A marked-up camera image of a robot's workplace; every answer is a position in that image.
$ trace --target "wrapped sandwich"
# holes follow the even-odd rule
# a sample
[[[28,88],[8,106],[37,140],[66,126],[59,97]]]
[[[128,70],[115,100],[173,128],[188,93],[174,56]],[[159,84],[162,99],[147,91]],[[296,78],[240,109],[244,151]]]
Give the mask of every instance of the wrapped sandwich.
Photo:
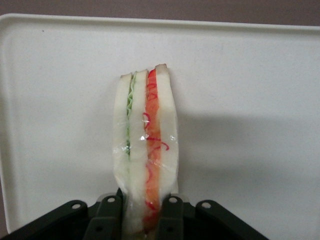
[[[143,238],[177,185],[177,114],[165,64],[121,76],[113,121],[114,175],[125,195],[122,232]]]

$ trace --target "plastic wrap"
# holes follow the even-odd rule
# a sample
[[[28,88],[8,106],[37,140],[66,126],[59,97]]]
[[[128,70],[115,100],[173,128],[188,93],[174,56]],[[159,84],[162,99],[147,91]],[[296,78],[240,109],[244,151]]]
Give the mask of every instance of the plastic wrap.
[[[177,192],[177,114],[167,66],[123,75],[113,119],[114,176],[125,194],[126,239],[151,236],[161,202]]]

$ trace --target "white tray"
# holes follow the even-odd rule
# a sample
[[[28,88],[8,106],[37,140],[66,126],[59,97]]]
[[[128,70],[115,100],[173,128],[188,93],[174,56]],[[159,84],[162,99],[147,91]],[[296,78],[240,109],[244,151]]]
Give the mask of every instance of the white tray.
[[[270,239],[320,238],[320,28],[0,17],[1,182],[9,232],[115,192],[121,74],[167,63],[180,192]]]

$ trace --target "screw hole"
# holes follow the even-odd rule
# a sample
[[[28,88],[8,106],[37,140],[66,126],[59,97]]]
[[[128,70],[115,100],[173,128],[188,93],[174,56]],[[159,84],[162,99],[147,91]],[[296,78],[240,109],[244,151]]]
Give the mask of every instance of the screw hole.
[[[104,229],[102,226],[97,226],[97,227],[95,228],[95,231],[96,231],[96,232],[101,232],[102,229]]]
[[[166,231],[167,231],[168,233],[172,233],[172,232],[174,231],[174,228],[171,227],[171,226],[169,226],[169,227],[167,227]]]
[[[170,197],[169,202],[175,204],[176,202],[178,202],[178,199],[176,199],[175,197]]]
[[[78,208],[80,208],[81,207],[81,204],[79,204],[79,203],[76,203],[76,204],[73,204],[72,205],[72,209],[78,209]]]
[[[116,199],[114,197],[108,198],[107,202],[108,203],[113,203]]]
[[[201,206],[202,206],[204,209],[209,209],[209,208],[211,208],[211,204],[208,203],[208,202],[203,202],[203,203],[201,204]]]

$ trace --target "tomato slice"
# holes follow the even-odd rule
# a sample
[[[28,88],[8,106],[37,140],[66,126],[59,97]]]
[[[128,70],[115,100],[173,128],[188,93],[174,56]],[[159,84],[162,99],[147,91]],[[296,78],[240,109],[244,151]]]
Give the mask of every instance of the tomato slice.
[[[160,211],[159,178],[162,142],[158,110],[159,99],[157,77],[156,70],[153,69],[148,75],[145,104],[145,115],[148,116],[148,123],[145,126],[148,161],[146,163],[147,179],[145,182],[146,211],[143,218],[143,224],[146,233],[157,226]]]

